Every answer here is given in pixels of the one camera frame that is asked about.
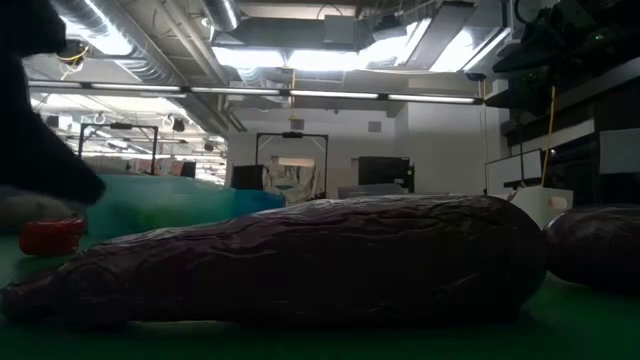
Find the green floor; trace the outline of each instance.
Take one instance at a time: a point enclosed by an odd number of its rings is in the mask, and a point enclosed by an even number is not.
[[[0,286],[59,261],[24,257],[17,240],[0,238]],[[640,299],[551,277],[517,322],[502,325],[336,332],[132,324],[103,334],[0,325],[1,359],[639,359],[639,343]]]

